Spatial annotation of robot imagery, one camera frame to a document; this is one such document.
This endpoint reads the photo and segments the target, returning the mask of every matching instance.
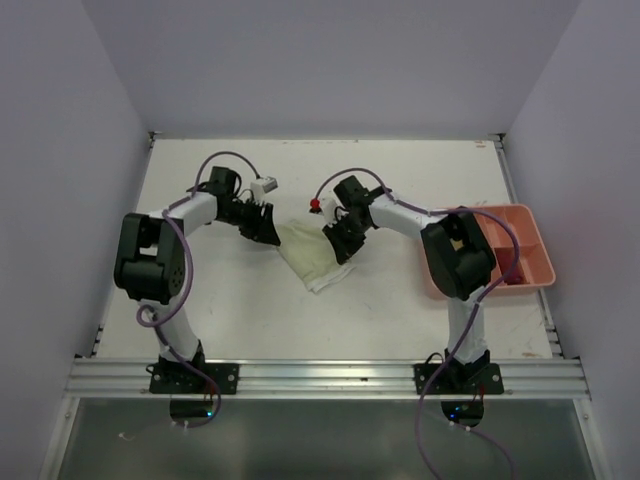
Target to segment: white cloth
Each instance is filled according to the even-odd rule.
[[[339,282],[354,268],[349,263],[338,264],[331,242],[318,227],[292,220],[276,225],[276,231],[280,255],[313,293]]]

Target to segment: black mounting plate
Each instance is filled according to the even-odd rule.
[[[439,366],[439,363],[416,363],[413,365],[413,380],[418,395],[422,393],[427,380]],[[445,370],[438,375],[427,395],[476,395],[481,386],[484,387],[484,395],[502,395],[504,393],[500,366],[497,363],[487,364],[466,382],[457,386],[453,385]]]
[[[203,393],[203,383],[200,377],[190,375],[195,382],[187,381],[176,382],[160,375],[162,372],[157,370],[158,364],[153,365],[151,371],[151,383],[149,384],[149,393],[153,394],[169,394],[169,395],[188,395]],[[205,363],[199,370],[213,379],[220,387],[221,395],[235,395],[238,389],[238,379],[240,378],[240,365],[237,363]]]

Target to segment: wire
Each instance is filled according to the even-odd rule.
[[[220,408],[222,407],[222,395],[220,395],[220,387],[218,386],[218,384],[215,382],[215,380],[213,378],[211,378],[206,373],[204,373],[204,372],[198,370],[197,368],[195,368],[193,365],[191,365],[189,363],[189,361],[186,358],[184,358],[182,355],[180,355],[175,350],[175,348],[173,348],[171,345],[169,345],[169,342],[167,341],[167,338],[164,336],[164,334],[162,333],[162,331],[159,328],[156,328],[155,331],[156,331],[156,335],[158,336],[158,339],[160,339],[160,342],[165,347],[167,347],[169,349],[169,353],[171,353],[171,355],[173,355],[176,358],[176,360],[178,360],[178,362],[180,362],[180,364],[184,368],[189,370],[194,375],[199,376],[200,378],[202,378],[206,382],[206,384],[210,385],[212,394],[215,392],[215,394],[216,394],[216,406],[215,406],[211,416],[206,418],[202,422],[198,422],[198,423],[195,423],[195,424],[189,424],[188,428],[198,428],[198,427],[202,427],[202,426],[208,424],[211,420],[213,420],[214,418],[216,418],[218,416],[218,412],[220,411]]]
[[[500,217],[498,217],[496,215],[493,215],[492,213],[489,213],[489,212],[487,212],[485,210],[480,210],[480,209],[476,209],[476,208],[467,208],[467,207],[460,207],[460,208],[454,208],[454,209],[448,209],[448,210],[425,210],[423,208],[420,208],[420,207],[417,207],[415,205],[412,205],[411,203],[408,203],[408,202],[405,202],[405,201],[400,200],[398,198],[395,198],[392,195],[391,190],[386,186],[386,184],[382,180],[382,178],[378,174],[373,172],[372,170],[369,170],[368,168],[352,167],[352,168],[346,168],[344,170],[340,170],[339,172],[334,173],[333,175],[331,175],[329,178],[327,178],[320,185],[320,188],[318,188],[318,190],[316,192],[315,198],[318,199],[320,197],[320,194],[322,193],[322,190],[327,186],[327,184],[331,180],[333,180],[333,179],[335,179],[335,178],[337,178],[337,177],[339,177],[341,175],[344,175],[345,173],[350,173],[350,172],[363,172],[363,173],[366,173],[366,174],[372,176],[380,184],[380,187],[382,187],[382,190],[383,190],[384,194],[389,199],[391,199],[393,202],[395,202],[396,204],[398,204],[400,206],[403,206],[405,208],[408,208],[409,210],[412,210],[414,212],[417,212],[417,213],[420,213],[420,214],[423,214],[423,215],[427,215],[427,216],[440,216],[440,215],[443,215],[444,216],[444,215],[451,215],[451,214],[458,214],[458,213],[472,213],[472,214],[482,215],[484,217],[490,218],[491,220],[496,222],[498,225],[500,225],[500,227],[502,229],[504,229],[504,231],[507,233],[507,235],[511,239],[511,242],[513,243],[514,255],[513,255],[513,261],[511,262],[511,265],[509,266],[509,268],[506,271],[503,272],[503,274],[502,274],[502,276],[500,276],[500,278],[498,278],[493,283],[491,283],[478,296],[478,298],[475,301],[475,305],[473,306],[473,308],[471,310],[471,314],[469,315],[469,321],[467,322],[467,325],[465,326],[464,330],[462,331],[462,334],[460,335],[460,338],[456,342],[455,346],[451,349],[451,351],[449,352],[449,355],[444,360],[444,362],[442,362],[440,364],[440,366],[438,366],[438,368],[436,368],[436,370],[433,372],[433,374],[429,377],[429,379],[425,383],[424,387],[422,388],[422,392],[420,393],[420,398],[418,399],[418,408],[416,409],[416,417],[415,417],[415,423],[414,423],[414,433],[415,433],[415,437],[416,437],[416,443],[417,443],[417,446],[418,446],[418,451],[420,452],[420,456],[422,457],[422,460],[424,461],[424,463],[427,466],[427,468],[429,468],[431,473],[437,479],[441,480],[442,476],[440,475],[440,473],[435,468],[435,465],[433,464],[433,462],[431,461],[431,459],[427,455],[427,452],[426,452],[426,450],[424,449],[424,447],[422,445],[423,442],[422,442],[422,433],[420,431],[420,419],[422,417],[422,411],[423,411],[423,408],[424,408],[425,396],[426,396],[427,392],[429,391],[429,388],[431,387],[431,385],[433,385],[433,382],[436,380],[436,378],[438,378],[438,376],[451,364],[455,354],[458,352],[458,350],[460,350],[460,347],[462,346],[462,343],[464,342],[465,338],[467,337],[467,335],[471,331],[471,328],[473,327],[473,323],[475,322],[475,319],[478,316],[478,311],[480,310],[480,302],[482,302],[482,300],[484,300],[484,298],[489,293],[491,293],[491,291],[494,288],[496,288],[503,281],[505,281],[507,278],[509,278],[511,276],[511,274],[517,269],[518,262],[520,261],[520,245],[518,243],[518,239],[517,239],[516,235],[513,233],[513,231],[509,227],[509,225],[504,220],[502,220]],[[507,459],[507,462],[509,463],[511,479],[512,480],[515,479],[516,478],[515,462],[514,462],[513,458],[511,457],[511,454],[507,451],[507,449],[504,448],[501,444],[499,444],[496,440],[494,440],[489,435],[487,435],[485,433],[482,433],[482,432],[479,432],[477,430],[471,430],[471,431],[475,435],[477,435],[477,436],[485,439],[486,441],[492,443],[496,448],[498,448],[502,452],[502,454]]]
[[[216,152],[216,153],[214,153],[212,155],[209,155],[209,157],[207,157],[204,160],[204,162],[202,162],[202,165],[200,166],[200,169],[198,170],[198,174],[196,175],[196,181],[194,183],[194,187],[193,187],[193,190],[191,191],[191,194],[189,196],[187,196],[187,197],[181,198],[180,200],[172,203],[171,205],[169,205],[169,207],[167,207],[165,210],[162,211],[162,218],[169,224],[169,226],[172,228],[172,230],[174,231],[174,233],[178,237],[178,240],[182,244],[182,248],[184,250],[184,254],[185,254],[185,258],[186,258],[186,262],[187,262],[187,271],[186,271],[187,279],[186,279],[186,285],[185,285],[185,288],[183,290],[182,296],[180,297],[180,299],[176,302],[176,304],[173,306],[173,308],[169,311],[169,313],[167,313],[167,315],[164,318],[161,318],[161,319],[155,318],[156,317],[155,309],[151,305],[140,305],[140,307],[138,308],[138,310],[136,312],[136,321],[143,327],[153,328],[155,330],[155,332],[156,332],[156,335],[160,339],[160,342],[169,350],[169,353],[171,353],[171,355],[173,355],[174,358],[176,360],[178,360],[178,362],[185,369],[187,369],[188,371],[190,371],[194,375],[197,375],[197,376],[201,377],[202,379],[204,379],[205,382],[211,386],[211,392],[212,393],[215,392],[215,394],[216,394],[216,397],[217,397],[216,406],[215,406],[215,410],[212,413],[211,417],[207,418],[204,422],[200,422],[200,423],[196,423],[196,424],[191,425],[190,428],[195,428],[195,427],[200,427],[200,426],[206,425],[211,420],[213,420],[218,415],[218,412],[220,411],[220,408],[222,406],[222,396],[220,395],[220,388],[218,387],[216,382],[213,380],[213,378],[211,378],[209,375],[205,374],[204,372],[201,372],[200,370],[195,368],[193,365],[191,365],[186,358],[184,358],[182,355],[180,355],[175,350],[175,348],[173,348],[173,346],[167,341],[166,337],[164,336],[164,334],[160,330],[160,327],[162,325],[164,325],[165,323],[167,323],[169,320],[171,320],[173,317],[175,317],[175,315],[178,313],[178,311],[180,311],[180,309],[186,303],[187,298],[189,298],[189,294],[191,293],[191,287],[193,286],[193,277],[194,277],[193,255],[191,253],[191,249],[189,248],[189,243],[187,242],[187,239],[184,236],[184,233],[182,232],[182,229],[169,216],[169,212],[171,210],[173,210],[174,208],[177,208],[180,205],[188,202],[189,200],[191,200],[196,195],[196,193],[198,193],[198,185],[200,185],[200,177],[202,176],[202,172],[204,171],[204,169],[206,168],[207,164],[211,160],[213,160],[214,158],[219,157],[221,155],[231,155],[231,156],[240,158],[241,160],[244,160],[244,162],[247,163],[247,165],[249,165],[251,170],[253,170],[253,173],[256,175],[256,178],[260,178],[260,174],[258,173],[258,170],[255,168],[253,163],[251,163],[251,161],[248,158],[246,158],[243,155],[240,155],[239,153],[236,153],[236,152],[231,152],[231,151]],[[239,192],[241,188],[242,188],[242,179],[240,179],[240,183],[239,183],[238,187],[236,188],[236,193]],[[148,313],[151,314],[152,318],[151,318],[150,321],[147,321],[147,320],[145,320],[143,318],[143,314],[145,312],[148,312]]]
[[[153,328],[155,330],[156,335],[158,336],[158,339],[160,340],[160,342],[166,348],[169,349],[169,353],[171,353],[171,355],[173,355],[175,357],[175,359],[178,360],[178,362],[180,362],[180,364],[182,364],[182,366],[184,368],[189,370],[191,373],[193,373],[195,375],[198,375],[199,377],[203,378],[205,380],[205,382],[208,383],[211,386],[212,392],[216,393],[217,402],[216,402],[216,407],[215,407],[214,412],[212,413],[211,417],[207,418],[204,422],[195,423],[195,424],[189,426],[189,428],[196,428],[196,427],[200,427],[200,426],[203,426],[203,425],[206,425],[207,423],[209,423],[211,420],[213,420],[216,417],[216,415],[220,411],[220,407],[222,406],[222,396],[220,395],[220,387],[218,387],[218,385],[213,380],[213,378],[211,378],[209,375],[207,375],[204,372],[201,372],[200,370],[195,368],[193,365],[191,365],[188,362],[188,360],[186,358],[184,358],[182,355],[180,355],[175,350],[175,348],[173,348],[173,346],[171,346],[171,344],[169,344],[169,342],[167,341],[167,338],[164,336],[164,334],[160,330],[160,327],[162,325],[164,325],[165,323],[167,323],[169,320],[171,320],[175,316],[175,314],[178,312],[178,310],[180,310],[180,308],[182,308],[182,306],[185,304],[185,302],[187,301],[187,297],[189,296],[189,293],[191,292],[191,286],[193,285],[193,255],[191,253],[191,249],[189,248],[189,243],[187,242],[187,239],[184,236],[184,233],[182,232],[182,229],[169,216],[169,210],[172,209],[172,208],[177,207],[178,205],[181,205],[182,203],[185,203],[185,199],[184,198],[179,200],[178,202],[170,205],[168,209],[163,210],[162,211],[162,218],[164,218],[164,220],[173,229],[173,231],[175,232],[176,236],[178,237],[178,240],[182,244],[182,248],[184,249],[185,257],[186,257],[186,260],[187,260],[187,284],[185,286],[184,293],[183,293],[182,297],[180,298],[180,300],[176,303],[174,308],[171,310],[171,312],[165,318],[160,319],[160,320],[156,320],[156,321],[151,321],[151,322],[144,321],[144,319],[142,318],[142,313],[143,312],[149,311],[149,312],[152,313],[153,316],[155,316],[155,311],[154,311],[154,308],[151,305],[141,305],[140,308],[138,308],[138,311],[136,312],[136,320],[143,327]]]
[[[216,157],[220,157],[222,155],[231,155],[232,157],[236,157],[244,161],[247,165],[249,165],[249,168],[253,170],[253,173],[255,174],[256,178],[260,178],[260,174],[258,173],[258,170],[253,165],[253,163],[251,163],[251,160],[249,160],[247,157],[245,157],[244,155],[240,155],[239,153],[236,153],[236,152],[221,150],[219,152],[209,155],[204,160],[204,162],[202,162],[202,165],[200,165],[200,168],[198,169],[198,174],[196,175],[196,182],[194,183],[194,189],[193,189],[193,192],[191,192],[192,197],[196,194],[198,190],[198,185],[200,185],[200,177],[202,177],[202,173],[204,172],[204,169],[206,168],[206,166],[209,164],[209,162],[211,162],[211,160],[213,160]]]

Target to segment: metal frame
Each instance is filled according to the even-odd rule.
[[[77,359],[66,395],[74,398],[194,398],[201,395],[152,395],[145,367],[155,359]],[[415,361],[256,361],[240,364],[237,394],[229,399],[416,400]],[[208,363],[221,363],[212,360]],[[505,360],[499,362],[504,395],[495,400],[588,399],[578,360]],[[465,399],[465,395],[429,395],[427,400]]]

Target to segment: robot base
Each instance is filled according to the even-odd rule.
[[[414,381],[418,395],[440,366],[438,363],[417,363],[413,366]],[[486,395],[504,393],[500,366],[489,361],[489,350],[473,363],[462,364],[455,358],[435,379],[427,395]]]
[[[237,363],[206,363],[202,345],[198,344],[198,350],[189,362],[193,367],[205,375],[211,377],[220,387],[221,395],[235,395],[238,388],[240,365]],[[147,372],[151,374],[149,393],[188,395],[205,392],[205,381],[198,375],[187,370],[178,362],[171,362],[158,357],[158,362],[147,366]]]

